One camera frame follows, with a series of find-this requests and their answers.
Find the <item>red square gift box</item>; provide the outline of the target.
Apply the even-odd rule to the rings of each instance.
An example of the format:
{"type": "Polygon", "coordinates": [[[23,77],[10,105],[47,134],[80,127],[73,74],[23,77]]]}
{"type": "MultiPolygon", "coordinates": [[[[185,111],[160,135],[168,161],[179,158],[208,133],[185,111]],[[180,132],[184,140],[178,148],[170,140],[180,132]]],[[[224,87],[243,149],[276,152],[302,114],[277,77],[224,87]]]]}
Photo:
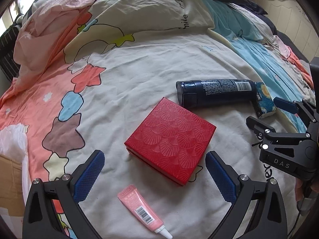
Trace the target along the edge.
{"type": "Polygon", "coordinates": [[[184,186],[206,151],[216,126],[167,98],[124,143],[128,152],[184,186]]]}

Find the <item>white plastic bag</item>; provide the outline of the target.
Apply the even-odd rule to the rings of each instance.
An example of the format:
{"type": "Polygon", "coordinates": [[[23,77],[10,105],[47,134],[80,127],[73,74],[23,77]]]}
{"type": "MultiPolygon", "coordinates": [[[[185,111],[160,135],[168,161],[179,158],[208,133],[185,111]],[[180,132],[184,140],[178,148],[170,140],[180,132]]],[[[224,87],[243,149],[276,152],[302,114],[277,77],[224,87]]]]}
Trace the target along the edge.
{"type": "Polygon", "coordinates": [[[18,123],[1,130],[1,155],[22,165],[22,194],[24,204],[27,203],[31,187],[28,155],[28,125],[18,123]]]}

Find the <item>pink cream tube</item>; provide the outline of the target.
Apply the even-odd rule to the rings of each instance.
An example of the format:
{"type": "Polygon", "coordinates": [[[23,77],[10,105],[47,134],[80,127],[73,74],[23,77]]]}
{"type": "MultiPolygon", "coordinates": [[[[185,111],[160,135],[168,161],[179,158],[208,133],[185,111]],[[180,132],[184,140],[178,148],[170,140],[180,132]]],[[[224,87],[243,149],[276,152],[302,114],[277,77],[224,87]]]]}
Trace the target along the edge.
{"type": "Polygon", "coordinates": [[[163,220],[149,206],[144,197],[134,185],[129,185],[117,194],[118,199],[127,209],[150,231],[165,238],[173,238],[166,229],[163,220]]]}

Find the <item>cream wooden headboard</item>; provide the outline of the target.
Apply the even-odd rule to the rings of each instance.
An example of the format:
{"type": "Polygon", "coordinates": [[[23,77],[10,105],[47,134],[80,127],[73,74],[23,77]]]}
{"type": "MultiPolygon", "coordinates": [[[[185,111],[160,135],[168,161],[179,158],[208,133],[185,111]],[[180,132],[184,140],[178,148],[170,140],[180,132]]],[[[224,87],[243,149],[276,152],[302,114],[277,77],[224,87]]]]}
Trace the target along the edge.
{"type": "Polygon", "coordinates": [[[253,0],[267,13],[279,32],[286,34],[311,61],[318,56],[318,35],[296,0],[253,0]]]}

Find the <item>pink crumpled sheet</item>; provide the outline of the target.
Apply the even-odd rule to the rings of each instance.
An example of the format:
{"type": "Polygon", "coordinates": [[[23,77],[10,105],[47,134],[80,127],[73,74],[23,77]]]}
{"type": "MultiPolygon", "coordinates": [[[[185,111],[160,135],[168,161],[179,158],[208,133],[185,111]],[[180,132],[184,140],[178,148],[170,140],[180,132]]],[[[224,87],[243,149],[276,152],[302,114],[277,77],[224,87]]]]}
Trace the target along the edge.
{"type": "Polygon", "coordinates": [[[46,0],[32,13],[14,48],[14,61],[21,66],[17,82],[28,82],[43,72],[63,33],[94,1],[46,0]]]}

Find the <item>brown cardboard box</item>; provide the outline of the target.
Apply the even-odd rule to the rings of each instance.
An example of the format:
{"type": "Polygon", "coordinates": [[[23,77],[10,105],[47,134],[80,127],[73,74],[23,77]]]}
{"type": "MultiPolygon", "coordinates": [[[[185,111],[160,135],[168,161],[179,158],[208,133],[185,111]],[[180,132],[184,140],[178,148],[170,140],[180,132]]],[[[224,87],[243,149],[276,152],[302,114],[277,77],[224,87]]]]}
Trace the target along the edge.
{"type": "Polygon", "coordinates": [[[7,209],[9,216],[24,215],[22,193],[22,165],[1,155],[1,208],[7,209]]]}

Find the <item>cartoon patterned duvet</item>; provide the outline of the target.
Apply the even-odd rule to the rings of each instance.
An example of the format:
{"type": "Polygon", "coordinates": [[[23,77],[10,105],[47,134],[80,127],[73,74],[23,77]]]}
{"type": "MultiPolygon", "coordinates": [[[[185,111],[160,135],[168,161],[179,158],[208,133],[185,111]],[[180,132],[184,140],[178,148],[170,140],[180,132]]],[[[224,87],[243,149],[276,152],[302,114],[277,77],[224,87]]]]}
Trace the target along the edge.
{"type": "Polygon", "coordinates": [[[299,69],[263,42],[246,16],[212,0],[95,0],[58,40],[43,72],[14,81],[1,126],[28,125],[29,174],[58,179],[94,149],[105,166],[84,211],[103,238],[154,238],[116,199],[134,184],[174,238],[207,238],[229,208],[207,171],[179,187],[124,142],[175,84],[250,79],[272,97],[313,99],[299,69]]]}

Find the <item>dark navy blanket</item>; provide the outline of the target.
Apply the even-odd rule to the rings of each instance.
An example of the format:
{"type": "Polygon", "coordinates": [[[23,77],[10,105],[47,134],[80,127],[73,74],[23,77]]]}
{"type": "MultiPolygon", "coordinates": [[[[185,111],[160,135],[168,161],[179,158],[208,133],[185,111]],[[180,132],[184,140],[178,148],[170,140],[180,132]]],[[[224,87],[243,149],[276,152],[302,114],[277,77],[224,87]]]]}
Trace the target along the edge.
{"type": "Polygon", "coordinates": [[[248,3],[248,10],[251,11],[253,14],[258,16],[263,22],[265,22],[271,29],[271,32],[273,35],[279,36],[279,38],[284,42],[285,45],[289,46],[293,53],[297,56],[298,59],[305,61],[306,63],[309,63],[309,60],[303,55],[301,51],[296,47],[296,45],[292,42],[292,40],[284,33],[277,31],[277,28],[275,27],[275,24],[267,18],[267,12],[260,7],[258,4],[251,0],[247,0],[248,3]]]}

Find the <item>black striped suitcase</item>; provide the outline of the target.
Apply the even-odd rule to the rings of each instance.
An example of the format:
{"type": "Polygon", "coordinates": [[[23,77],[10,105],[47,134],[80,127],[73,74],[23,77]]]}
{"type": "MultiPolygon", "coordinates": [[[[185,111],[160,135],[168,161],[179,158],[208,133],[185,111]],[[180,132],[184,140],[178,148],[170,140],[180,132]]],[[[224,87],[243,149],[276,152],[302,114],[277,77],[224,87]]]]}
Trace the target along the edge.
{"type": "Polygon", "coordinates": [[[1,70],[10,82],[18,77],[20,71],[20,64],[14,61],[14,48],[22,27],[22,19],[23,15],[19,14],[13,24],[1,35],[1,70]]]}

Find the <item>dark blue cylindrical bottle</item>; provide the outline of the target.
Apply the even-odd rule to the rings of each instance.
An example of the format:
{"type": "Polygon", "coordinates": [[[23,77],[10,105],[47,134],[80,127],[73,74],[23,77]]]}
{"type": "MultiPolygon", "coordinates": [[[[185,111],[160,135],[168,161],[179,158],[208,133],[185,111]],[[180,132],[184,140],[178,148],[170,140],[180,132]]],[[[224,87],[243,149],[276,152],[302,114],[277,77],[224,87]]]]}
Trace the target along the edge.
{"type": "Polygon", "coordinates": [[[256,85],[248,79],[210,79],[176,82],[179,105],[185,109],[252,101],[256,85]]]}

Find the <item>blue tissue pack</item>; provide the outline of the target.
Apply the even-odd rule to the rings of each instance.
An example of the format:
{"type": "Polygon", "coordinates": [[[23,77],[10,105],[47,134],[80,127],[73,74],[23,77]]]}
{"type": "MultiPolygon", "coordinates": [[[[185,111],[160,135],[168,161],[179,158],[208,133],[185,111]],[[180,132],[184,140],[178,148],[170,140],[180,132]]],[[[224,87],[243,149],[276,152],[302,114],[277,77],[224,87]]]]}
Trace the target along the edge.
{"type": "Polygon", "coordinates": [[[269,117],[276,112],[276,106],[271,98],[271,95],[262,82],[255,82],[256,98],[252,101],[252,105],[259,119],[269,117]]]}

